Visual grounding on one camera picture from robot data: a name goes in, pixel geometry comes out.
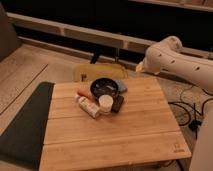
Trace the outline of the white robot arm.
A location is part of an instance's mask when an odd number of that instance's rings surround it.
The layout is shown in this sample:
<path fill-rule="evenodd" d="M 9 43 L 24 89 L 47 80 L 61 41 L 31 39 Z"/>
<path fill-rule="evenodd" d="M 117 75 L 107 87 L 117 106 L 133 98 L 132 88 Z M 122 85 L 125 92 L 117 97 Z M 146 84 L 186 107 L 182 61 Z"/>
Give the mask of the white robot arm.
<path fill-rule="evenodd" d="M 169 36 L 149 46 L 137 72 L 158 74 L 167 70 L 213 93 L 213 60 L 181 54 L 182 42 Z M 213 171 L 213 106 L 205 114 L 189 171 Z"/>

